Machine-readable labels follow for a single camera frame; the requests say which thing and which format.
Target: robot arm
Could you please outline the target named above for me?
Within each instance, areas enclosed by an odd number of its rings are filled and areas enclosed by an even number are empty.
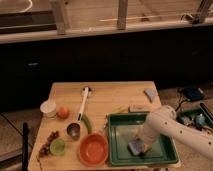
[[[175,118],[176,112],[172,107],[162,106],[147,115],[138,130],[138,137],[145,144],[152,144],[160,134],[164,134],[213,160],[213,136],[179,124]]]

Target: white cup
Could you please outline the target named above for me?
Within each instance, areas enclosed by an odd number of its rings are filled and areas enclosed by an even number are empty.
[[[44,101],[40,106],[41,112],[45,117],[51,118],[56,115],[56,103],[54,100]]]

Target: wooden tabletop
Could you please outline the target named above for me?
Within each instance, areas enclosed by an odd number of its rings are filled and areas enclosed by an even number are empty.
[[[76,155],[79,141],[73,141],[66,133],[67,126],[77,121],[78,112],[82,102],[82,89],[89,86],[92,94],[86,101],[85,114],[92,122],[93,132],[100,130],[106,122],[106,114],[116,113],[127,109],[130,105],[143,105],[146,110],[153,111],[161,106],[157,95],[151,103],[144,94],[145,88],[156,90],[154,82],[82,82],[82,83],[54,83],[49,99],[56,102],[57,109],[67,106],[70,115],[67,119],[42,118],[36,142],[31,154],[28,169],[31,170],[112,170],[112,169],[137,169],[146,166],[112,167],[105,164],[98,168],[85,167]],[[58,130],[60,137],[66,142],[66,153],[63,156],[46,156],[41,158],[40,164],[36,159],[41,146],[46,142],[52,131]],[[81,123],[81,137],[87,134],[87,129]]]

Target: orange fruit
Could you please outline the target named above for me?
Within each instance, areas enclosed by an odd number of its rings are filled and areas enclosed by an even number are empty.
[[[57,116],[61,119],[66,119],[70,114],[70,111],[69,111],[69,108],[68,107],[60,107],[58,109],[58,112],[57,112]]]

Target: orange bowl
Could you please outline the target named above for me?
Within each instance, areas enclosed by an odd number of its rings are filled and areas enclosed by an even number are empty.
[[[108,141],[98,133],[84,137],[78,148],[78,157],[85,166],[101,166],[108,158]]]

